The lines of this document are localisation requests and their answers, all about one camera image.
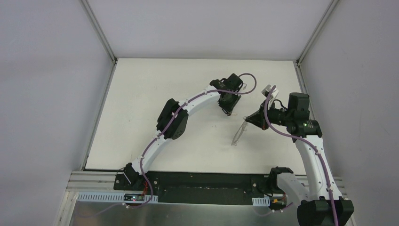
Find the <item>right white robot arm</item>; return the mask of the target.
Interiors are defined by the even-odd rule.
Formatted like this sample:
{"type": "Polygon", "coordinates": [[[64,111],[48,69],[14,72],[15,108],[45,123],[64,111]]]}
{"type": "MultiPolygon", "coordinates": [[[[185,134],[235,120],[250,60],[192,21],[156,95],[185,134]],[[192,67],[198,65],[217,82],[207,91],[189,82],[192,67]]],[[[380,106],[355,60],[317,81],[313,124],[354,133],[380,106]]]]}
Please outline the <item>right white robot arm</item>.
{"type": "Polygon", "coordinates": [[[354,213],[352,201],[346,200],[333,179],[324,154],[322,131],[316,120],[310,119],[310,97],[290,93],[288,106],[275,107],[275,93],[265,91],[266,100],[245,122],[262,130],[291,138],[303,161],[308,187],[303,186],[288,167],[274,167],[264,184],[263,194],[283,193],[296,207],[301,226],[344,226],[354,213]]]}

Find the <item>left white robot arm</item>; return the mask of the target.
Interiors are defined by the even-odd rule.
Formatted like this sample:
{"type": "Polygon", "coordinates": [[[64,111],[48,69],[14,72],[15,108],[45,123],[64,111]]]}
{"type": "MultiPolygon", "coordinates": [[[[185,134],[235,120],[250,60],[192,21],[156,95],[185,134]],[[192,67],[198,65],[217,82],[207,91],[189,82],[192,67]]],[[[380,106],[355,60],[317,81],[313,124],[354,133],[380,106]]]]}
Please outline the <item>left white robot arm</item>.
{"type": "Polygon", "coordinates": [[[126,185],[131,190],[139,190],[143,186],[143,174],[162,150],[163,146],[178,139],[186,130],[190,116],[210,103],[218,103],[222,111],[230,116],[241,98],[244,82],[241,75],[231,74],[228,78],[212,80],[200,93],[193,97],[176,101],[173,98],[165,103],[156,125],[152,141],[143,153],[128,163],[122,171],[126,185]]]}

